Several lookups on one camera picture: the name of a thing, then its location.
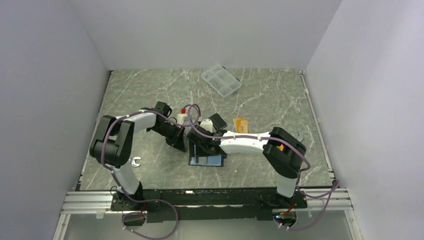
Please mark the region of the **blue leather card holder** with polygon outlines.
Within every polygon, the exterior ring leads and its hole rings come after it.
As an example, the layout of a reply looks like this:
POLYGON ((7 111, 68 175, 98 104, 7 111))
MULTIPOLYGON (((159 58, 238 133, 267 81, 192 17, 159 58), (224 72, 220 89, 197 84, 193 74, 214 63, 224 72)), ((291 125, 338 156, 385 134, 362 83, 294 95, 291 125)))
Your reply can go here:
POLYGON ((202 167, 223 167, 226 156, 223 154, 218 155, 205 155, 204 152, 196 147, 197 155, 199 156, 199 163, 188 163, 190 166, 202 167))

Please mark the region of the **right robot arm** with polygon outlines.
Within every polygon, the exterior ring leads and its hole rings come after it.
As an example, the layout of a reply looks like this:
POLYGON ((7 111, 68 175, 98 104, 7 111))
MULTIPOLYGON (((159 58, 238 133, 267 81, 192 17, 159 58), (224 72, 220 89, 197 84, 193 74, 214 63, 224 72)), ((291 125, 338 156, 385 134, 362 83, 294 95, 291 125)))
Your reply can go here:
POLYGON ((225 129, 212 133, 195 126, 187 133, 201 153, 215 156, 253 154, 264 156, 278 174, 276 203, 287 208, 295 201, 295 190, 305 158, 306 147, 281 127, 264 133, 236 133, 225 129))

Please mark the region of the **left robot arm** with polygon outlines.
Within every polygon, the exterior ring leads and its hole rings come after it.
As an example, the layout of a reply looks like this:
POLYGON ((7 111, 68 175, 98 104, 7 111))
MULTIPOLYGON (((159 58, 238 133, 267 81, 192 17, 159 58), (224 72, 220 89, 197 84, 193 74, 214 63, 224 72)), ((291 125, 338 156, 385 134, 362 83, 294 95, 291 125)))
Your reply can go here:
POLYGON ((117 195, 131 210, 144 203, 143 185, 135 177, 129 163, 134 134, 154 131, 165 138, 165 143, 185 153, 184 126, 171 123, 168 118, 172 108, 157 102, 153 108, 141 108, 138 112, 124 116, 104 115, 94 133, 89 155, 111 174, 117 184, 117 195))

